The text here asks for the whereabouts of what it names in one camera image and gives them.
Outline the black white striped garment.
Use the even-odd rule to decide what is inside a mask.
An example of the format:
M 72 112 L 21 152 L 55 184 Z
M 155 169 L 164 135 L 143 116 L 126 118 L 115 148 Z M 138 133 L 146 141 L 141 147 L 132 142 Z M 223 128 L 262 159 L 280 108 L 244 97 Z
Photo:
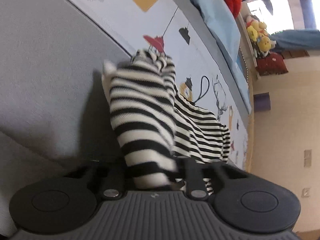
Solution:
M 110 123 L 129 174 L 142 190 L 170 190 L 180 157 L 199 164 L 227 162 L 231 135 L 215 115 L 184 98 L 165 53 L 140 49 L 130 60 L 105 61 L 101 82 Z

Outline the grey printed bed sheet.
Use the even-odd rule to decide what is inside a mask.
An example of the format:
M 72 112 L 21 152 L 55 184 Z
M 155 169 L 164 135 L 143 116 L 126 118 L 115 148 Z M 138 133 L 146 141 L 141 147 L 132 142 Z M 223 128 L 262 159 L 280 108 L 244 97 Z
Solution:
M 176 85 L 202 76 L 197 102 L 231 132 L 231 161 L 243 167 L 248 111 L 215 37 L 190 0 L 1 0 L 1 235 L 16 226 L 9 202 L 26 185 L 88 160 L 114 161 L 101 75 L 105 61 L 139 49 L 173 58 Z

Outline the purple box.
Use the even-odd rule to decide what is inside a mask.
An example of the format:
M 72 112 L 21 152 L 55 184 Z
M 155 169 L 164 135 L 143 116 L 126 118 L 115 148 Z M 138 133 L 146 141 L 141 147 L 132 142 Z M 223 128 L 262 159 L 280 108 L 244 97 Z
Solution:
M 254 111 L 264 112 L 271 110 L 271 100 L 269 93 L 254 94 Z

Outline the red spotted cushion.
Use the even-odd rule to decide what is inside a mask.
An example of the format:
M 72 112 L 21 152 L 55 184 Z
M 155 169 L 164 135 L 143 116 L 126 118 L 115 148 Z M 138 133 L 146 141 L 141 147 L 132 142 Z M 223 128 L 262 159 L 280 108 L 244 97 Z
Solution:
M 289 72 L 282 55 L 274 52 L 264 58 L 257 59 L 256 70 L 260 76 L 281 75 Z

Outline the light blue blanket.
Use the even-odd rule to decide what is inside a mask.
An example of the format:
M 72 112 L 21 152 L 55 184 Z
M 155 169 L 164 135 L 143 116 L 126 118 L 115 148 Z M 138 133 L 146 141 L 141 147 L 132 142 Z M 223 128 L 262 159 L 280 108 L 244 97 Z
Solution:
M 235 80 L 242 100 L 251 113 L 248 82 L 237 63 L 240 47 L 240 32 L 236 21 L 224 0 L 190 0 L 200 11 L 202 19 L 217 41 L 229 70 Z

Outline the yellow plush toys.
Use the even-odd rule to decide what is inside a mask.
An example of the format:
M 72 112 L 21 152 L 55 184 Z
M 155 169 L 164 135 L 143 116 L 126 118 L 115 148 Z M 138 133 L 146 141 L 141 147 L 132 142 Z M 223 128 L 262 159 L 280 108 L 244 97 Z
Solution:
M 251 41 L 254 55 L 257 59 L 267 57 L 272 49 L 276 47 L 277 42 L 270 39 L 267 32 L 267 25 L 261 22 L 259 18 L 254 15 L 246 17 L 246 30 Z

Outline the blue curtain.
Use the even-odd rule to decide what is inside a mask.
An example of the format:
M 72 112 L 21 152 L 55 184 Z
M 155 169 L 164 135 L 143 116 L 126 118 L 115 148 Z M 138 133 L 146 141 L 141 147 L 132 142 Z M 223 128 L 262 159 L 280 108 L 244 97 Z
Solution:
M 317 29 L 284 30 L 269 35 L 276 41 L 276 50 L 319 50 L 320 33 Z

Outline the window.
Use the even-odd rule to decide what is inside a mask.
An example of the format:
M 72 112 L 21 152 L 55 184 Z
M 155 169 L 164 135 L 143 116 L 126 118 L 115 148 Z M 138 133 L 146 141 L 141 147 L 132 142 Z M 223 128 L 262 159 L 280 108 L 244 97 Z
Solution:
M 289 29 L 319 29 L 319 0 L 246 0 L 249 13 L 267 24 L 269 34 Z

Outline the lower wall socket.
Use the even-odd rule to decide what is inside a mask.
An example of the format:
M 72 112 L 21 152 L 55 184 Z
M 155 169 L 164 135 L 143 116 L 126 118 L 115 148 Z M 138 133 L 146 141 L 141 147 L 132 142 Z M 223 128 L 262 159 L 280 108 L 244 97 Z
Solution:
M 310 187 L 305 187 L 302 189 L 302 197 L 303 198 L 308 198 L 310 197 Z

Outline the wall socket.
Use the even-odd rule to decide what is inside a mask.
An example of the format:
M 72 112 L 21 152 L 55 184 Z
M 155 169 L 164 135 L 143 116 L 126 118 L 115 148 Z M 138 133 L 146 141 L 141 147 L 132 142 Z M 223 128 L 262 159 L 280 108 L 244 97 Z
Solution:
M 312 165 L 312 150 L 304 151 L 304 167 L 311 167 Z
M 302 197 L 303 198 L 308 198 L 310 197 L 310 187 L 305 187 L 302 189 Z

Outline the wooden bed frame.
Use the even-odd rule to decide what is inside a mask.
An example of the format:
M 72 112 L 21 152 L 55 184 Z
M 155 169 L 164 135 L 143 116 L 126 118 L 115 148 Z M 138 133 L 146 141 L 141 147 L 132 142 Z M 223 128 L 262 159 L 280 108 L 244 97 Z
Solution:
M 253 163 L 253 148 L 254 148 L 254 100 L 253 100 L 253 81 L 256 78 L 255 65 L 256 60 L 253 57 L 253 48 L 251 41 L 249 39 L 246 23 L 241 14 L 239 14 L 236 18 L 236 24 L 240 31 L 240 51 L 242 54 L 243 61 L 245 63 L 245 78 L 248 83 L 249 88 L 249 100 L 252 107 L 251 113 L 248 116 L 248 144 L 247 144 L 247 154 L 246 154 L 246 162 L 245 162 L 245 170 L 247 172 L 252 171 L 252 163 Z

